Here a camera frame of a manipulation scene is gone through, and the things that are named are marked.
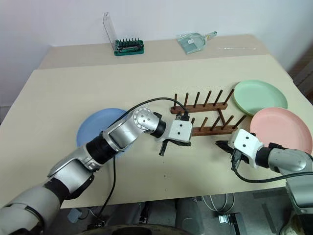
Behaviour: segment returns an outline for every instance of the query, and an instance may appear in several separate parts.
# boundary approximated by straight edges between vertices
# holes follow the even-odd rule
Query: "pink plate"
[[[283,108],[265,108],[254,115],[250,132],[268,146],[270,142],[285,148],[312,153],[312,136],[306,124],[296,114]]]

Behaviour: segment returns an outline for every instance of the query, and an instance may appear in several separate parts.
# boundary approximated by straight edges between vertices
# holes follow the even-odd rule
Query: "white wall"
[[[49,45],[108,42],[104,11],[120,38],[254,34],[285,69],[313,40],[312,0],[0,0],[0,105],[15,100]]]

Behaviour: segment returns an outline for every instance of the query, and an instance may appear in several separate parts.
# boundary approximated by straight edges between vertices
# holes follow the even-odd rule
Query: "gray floor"
[[[224,195],[214,195],[216,206],[221,207]],[[201,210],[205,234],[207,235],[231,235],[232,227],[228,224],[220,224],[218,215],[210,211],[203,201],[198,202]],[[103,215],[110,215],[116,206],[107,206]],[[86,208],[80,208],[82,217],[87,214]],[[72,224],[67,219],[70,209],[60,210],[51,229],[45,235],[73,235],[82,232],[95,218],[89,214],[85,220],[79,220]],[[282,226],[287,222],[291,211],[291,203],[284,188],[241,192],[235,194],[235,205],[231,212],[240,212],[243,216],[248,235],[272,235],[279,234]],[[176,217],[174,200],[154,201],[151,204],[150,224],[162,224],[174,226]]]

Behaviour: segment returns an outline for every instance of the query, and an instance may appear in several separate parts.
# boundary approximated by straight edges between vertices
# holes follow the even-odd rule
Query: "green bit holder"
[[[136,55],[136,54],[143,54],[143,41],[139,40],[139,38],[135,40],[132,38],[131,40],[126,39],[123,40],[115,40],[115,47],[114,47],[114,55]]]

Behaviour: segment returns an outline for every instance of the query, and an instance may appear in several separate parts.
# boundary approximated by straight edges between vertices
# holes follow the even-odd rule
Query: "blue plate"
[[[105,131],[115,120],[126,111],[122,109],[103,109],[89,116],[79,127],[77,132],[77,146],[91,141],[97,137],[101,131]]]

